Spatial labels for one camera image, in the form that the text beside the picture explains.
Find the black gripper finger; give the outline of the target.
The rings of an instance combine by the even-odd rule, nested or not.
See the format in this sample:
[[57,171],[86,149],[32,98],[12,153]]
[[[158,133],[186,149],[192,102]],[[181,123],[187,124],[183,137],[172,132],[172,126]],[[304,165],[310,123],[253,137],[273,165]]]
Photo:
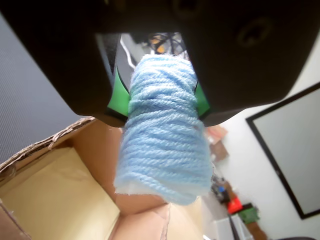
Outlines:
[[317,0],[153,0],[151,12],[161,30],[182,35],[207,126],[283,99],[320,29]]
[[117,49],[148,0],[3,0],[0,11],[50,83],[80,116],[113,127],[127,118],[110,101]]

